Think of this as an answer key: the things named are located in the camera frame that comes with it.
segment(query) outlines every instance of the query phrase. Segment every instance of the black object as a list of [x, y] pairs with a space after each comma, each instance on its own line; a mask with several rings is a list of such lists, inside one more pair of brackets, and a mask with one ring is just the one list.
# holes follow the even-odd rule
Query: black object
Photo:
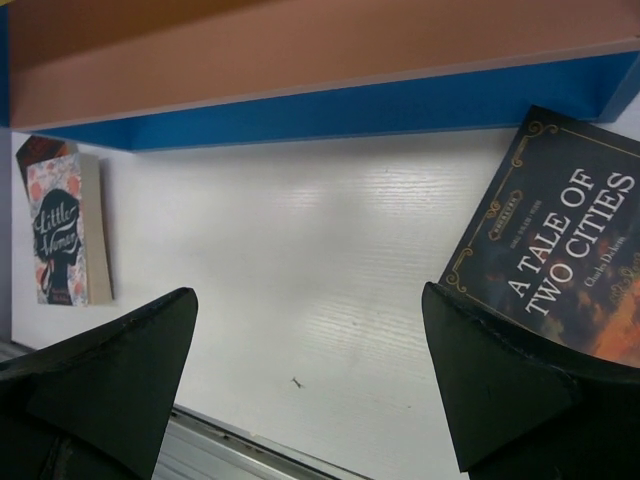
[[179, 289], [0, 363], [0, 478], [151, 478], [197, 310]]
[[640, 471], [640, 369], [555, 344], [428, 283], [424, 324], [461, 471], [601, 480]]

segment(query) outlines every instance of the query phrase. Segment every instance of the book cover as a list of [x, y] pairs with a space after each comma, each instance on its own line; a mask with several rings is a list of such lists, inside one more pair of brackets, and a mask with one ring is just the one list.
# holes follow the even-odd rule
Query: book cover
[[78, 155], [28, 168], [38, 303], [87, 305], [87, 265]]
[[440, 283], [640, 367], [639, 209], [640, 142], [533, 107]]
[[27, 186], [27, 168], [38, 162], [63, 157], [72, 153], [71, 146], [63, 140], [31, 135], [16, 153], [22, 181]]

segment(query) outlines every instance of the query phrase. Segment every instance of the white shelf surface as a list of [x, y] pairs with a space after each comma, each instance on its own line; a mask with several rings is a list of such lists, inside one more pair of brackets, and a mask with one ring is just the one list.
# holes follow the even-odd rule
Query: white shelf surface
[[[640, 100], [607, 128], [640, 139]], [[13, 338], [42, 348], [191, 286], [200, 312], [179, 405], [376, 479], [464, 478], [420, 300], [513, 134], [81, 146], [104, 159], [116, 298], [88, 308], [36, 303], [14, 164]], [[25, 138], [13, 134], [14, 154]]]

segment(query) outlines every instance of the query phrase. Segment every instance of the woman silhouette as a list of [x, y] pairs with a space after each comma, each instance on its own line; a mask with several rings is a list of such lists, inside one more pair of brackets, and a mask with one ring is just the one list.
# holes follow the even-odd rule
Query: woman silhouette
[[54, 189], [42, 200], [33, 222], [36, 255], [46, 265], [39, 281], [48, 303], [73, 304], [68, 267], [76, 264], [81, 247], [79, 217], [80, 202], [64, 190]]

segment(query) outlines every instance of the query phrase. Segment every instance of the blue shelf edge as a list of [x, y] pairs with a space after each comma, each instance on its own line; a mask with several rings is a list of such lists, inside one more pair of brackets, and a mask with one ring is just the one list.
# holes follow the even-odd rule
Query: blue shelf edge
[[39, 133], [130, 151], [518, 125], [532, 104], [615, 120], [640, 53], [588, 57], [129, 117]]

